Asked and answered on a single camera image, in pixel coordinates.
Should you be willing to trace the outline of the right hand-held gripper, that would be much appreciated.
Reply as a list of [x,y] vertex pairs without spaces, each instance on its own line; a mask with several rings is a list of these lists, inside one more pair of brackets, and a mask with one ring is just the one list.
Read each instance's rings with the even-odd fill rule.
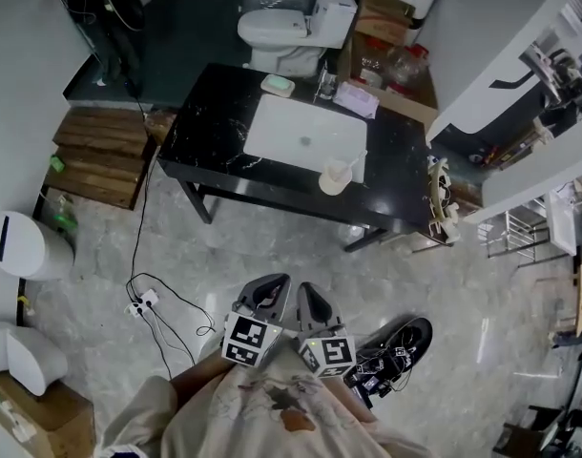
[[309,281],[300,285],[297,299],[300,358],[319,379],[343,377],[356,365],[356,349],[338,303]]

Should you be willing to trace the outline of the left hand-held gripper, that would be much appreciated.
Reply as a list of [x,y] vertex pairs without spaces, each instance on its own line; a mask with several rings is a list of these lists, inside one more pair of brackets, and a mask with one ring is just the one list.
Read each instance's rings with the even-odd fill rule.
[[282,334],[282,316],[291,289],[288,274],[249,281],[225,318],[221,356],[248,367],[261,364]]

